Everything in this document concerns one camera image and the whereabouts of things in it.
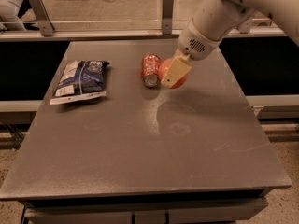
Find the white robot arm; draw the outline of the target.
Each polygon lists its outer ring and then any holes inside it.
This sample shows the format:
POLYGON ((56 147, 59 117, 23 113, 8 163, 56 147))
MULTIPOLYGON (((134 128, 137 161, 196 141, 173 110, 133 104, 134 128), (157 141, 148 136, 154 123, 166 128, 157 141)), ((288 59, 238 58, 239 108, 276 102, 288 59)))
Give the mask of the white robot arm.
POLYGON ((208 57, 231 30, 257 12, 299 45, 299 0, 203 0, 182 30, 178 48, 160 74, 161 83, 167 88, 183 84, 193 61, 208 57))

